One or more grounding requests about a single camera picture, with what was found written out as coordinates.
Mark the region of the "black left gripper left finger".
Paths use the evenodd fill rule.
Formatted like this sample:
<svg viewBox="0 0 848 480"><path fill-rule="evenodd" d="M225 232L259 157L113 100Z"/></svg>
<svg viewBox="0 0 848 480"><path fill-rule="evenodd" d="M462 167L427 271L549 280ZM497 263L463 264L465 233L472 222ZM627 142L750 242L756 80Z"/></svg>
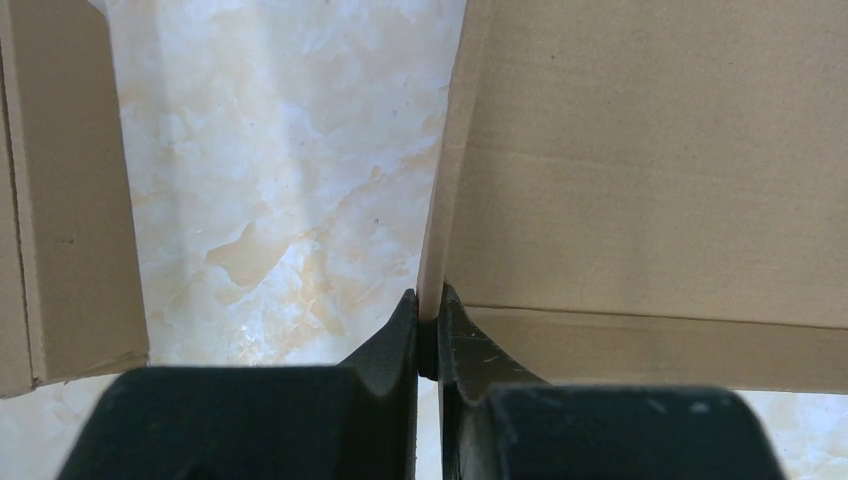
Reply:
<svg viewBox="0 0 848 480"><path fill-rule="evenodd" d="M103 393L63 479L410 479L417 300L335 365L145 367Z"/></svg>

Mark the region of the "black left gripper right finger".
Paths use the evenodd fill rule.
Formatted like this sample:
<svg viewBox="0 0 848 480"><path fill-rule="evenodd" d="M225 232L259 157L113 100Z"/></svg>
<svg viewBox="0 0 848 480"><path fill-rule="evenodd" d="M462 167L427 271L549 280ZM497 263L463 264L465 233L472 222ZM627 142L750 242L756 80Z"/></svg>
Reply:
<svg viewBox="0 0 848 480"><path fill-rule="evenodd" d="M554 385L445 286L437 320L446 479L781 479L748 405L714 387Z"/></svg>

